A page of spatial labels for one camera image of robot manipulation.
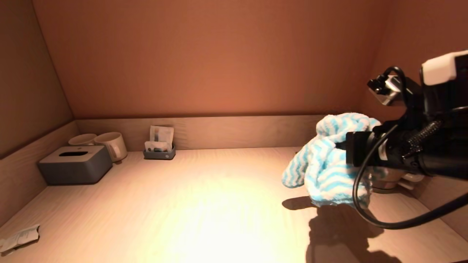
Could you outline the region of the blue white zigzag towel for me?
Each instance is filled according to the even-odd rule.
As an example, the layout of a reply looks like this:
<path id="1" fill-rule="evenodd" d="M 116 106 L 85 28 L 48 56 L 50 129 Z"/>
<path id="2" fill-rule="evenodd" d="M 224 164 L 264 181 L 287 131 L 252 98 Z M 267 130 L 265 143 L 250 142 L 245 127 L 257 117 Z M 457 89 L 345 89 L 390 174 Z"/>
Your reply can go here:
<path id="1" fill-rule="evenodd" d="M 352 190 L 358 167 L 346 163 L 346 151 L 337 144 L 346 140 L 346 133 L 368 132 L 379 125 L 381 122 L 375 118 L 355 112 L 325 116 L 316 125 L 316 136 L 283 171 L 282 184 L 288 188 L 305 186 L 317 207 L 353 207 Z"/>

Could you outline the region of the white electric kettle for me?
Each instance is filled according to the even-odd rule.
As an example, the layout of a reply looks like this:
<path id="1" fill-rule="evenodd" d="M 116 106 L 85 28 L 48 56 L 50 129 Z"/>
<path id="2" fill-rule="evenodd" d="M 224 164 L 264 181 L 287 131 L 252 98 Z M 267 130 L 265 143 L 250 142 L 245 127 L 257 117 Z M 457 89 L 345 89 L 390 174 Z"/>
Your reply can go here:
<path id="1" fill-rule="evenodd" d="M 413 190 L 425 176 L 391 168 L 371 167 L 370 178 L 371 187 L 375 193 L 389 193 L 398 186 Z"/>

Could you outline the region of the tall white sachet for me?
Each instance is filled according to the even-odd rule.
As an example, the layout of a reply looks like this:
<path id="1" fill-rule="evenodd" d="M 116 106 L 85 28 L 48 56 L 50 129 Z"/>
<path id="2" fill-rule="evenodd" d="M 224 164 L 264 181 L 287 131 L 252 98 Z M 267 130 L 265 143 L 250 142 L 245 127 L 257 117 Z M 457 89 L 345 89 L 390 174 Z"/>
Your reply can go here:
<path id="1" fill-rule="evenodd" d="M 150 141 L 166 142 L 168 150 L 173 149 L 174 127 L 150 126 Z"/>

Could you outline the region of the small grey sachet holder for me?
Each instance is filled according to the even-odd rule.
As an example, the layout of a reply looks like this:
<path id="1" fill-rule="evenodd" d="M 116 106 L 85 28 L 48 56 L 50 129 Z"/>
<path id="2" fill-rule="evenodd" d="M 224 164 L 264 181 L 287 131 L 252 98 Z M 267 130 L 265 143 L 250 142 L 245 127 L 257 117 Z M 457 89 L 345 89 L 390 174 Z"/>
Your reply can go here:
<path id="1" fill-rule="evenodd" d="M 172 150 L 169 152 L 155 152 L 154 148 L 146 148 L 143 155 L 146 160 L 172 160 L 176 155 L 176 146 L 173 144 Z"/>

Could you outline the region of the short white sachet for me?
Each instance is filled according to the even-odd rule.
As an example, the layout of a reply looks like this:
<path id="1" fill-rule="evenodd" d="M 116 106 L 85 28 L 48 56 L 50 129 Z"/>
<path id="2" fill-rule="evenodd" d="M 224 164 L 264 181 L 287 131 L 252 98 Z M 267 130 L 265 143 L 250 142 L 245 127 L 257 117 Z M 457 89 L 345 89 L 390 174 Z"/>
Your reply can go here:
<path id="1" fill-rule="evenodd" d="M 146 152 L 168 152 L 169 145 L 167 142 L 160 141 L 146 141 L 145 142 Z"/>

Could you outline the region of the cream ceramic mug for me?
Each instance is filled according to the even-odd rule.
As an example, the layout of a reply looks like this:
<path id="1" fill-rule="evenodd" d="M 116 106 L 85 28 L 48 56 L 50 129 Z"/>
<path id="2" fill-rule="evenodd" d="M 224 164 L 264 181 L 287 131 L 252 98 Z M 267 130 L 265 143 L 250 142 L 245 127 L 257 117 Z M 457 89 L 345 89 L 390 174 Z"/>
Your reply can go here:
<path id="1" fill-rule="evenodd" d="M 121 133 L 104 133 L 94 138 L 95 145 L 103 145 L 107 149 L 113 163 L 125 159 L 128 155 L 127 147 Z"/>
<path id="2" fill-rule="evenodd" d="M 70 146 L 87 146 L 87 145 L 95 145 L 95 138 L 97 137 L 96 134 L 81 134 L 79 136 L 75 136 L 68 141 Z"/>

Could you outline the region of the grey tissue box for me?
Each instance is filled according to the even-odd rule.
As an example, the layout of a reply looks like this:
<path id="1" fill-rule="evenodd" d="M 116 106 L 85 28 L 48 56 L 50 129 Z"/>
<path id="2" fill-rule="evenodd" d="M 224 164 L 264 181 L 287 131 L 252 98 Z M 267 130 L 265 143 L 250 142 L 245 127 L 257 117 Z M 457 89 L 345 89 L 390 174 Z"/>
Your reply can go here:
<path id="1" fill-rule="evenodd" d="M 37 166 L 50 186 L 90 185 L 98 183 L 113 163 L 107 148 L 89 145 L 58 148 Z"/>

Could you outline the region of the crumpled white paper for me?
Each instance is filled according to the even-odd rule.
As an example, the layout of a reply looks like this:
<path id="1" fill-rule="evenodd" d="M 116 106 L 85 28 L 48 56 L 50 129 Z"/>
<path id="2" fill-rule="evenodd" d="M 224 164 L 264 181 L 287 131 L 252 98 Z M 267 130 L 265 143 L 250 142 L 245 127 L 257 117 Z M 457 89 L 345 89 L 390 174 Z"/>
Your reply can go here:
<path id="1" fill-rule="evenodd" d="M 20 246 L 34 243 L 40 239 L 39 234 L 40 224 L 35 224 L 31 227 L 14 233 L 6 240 L 0 240 L 0 254 L 15 250 Z"/>

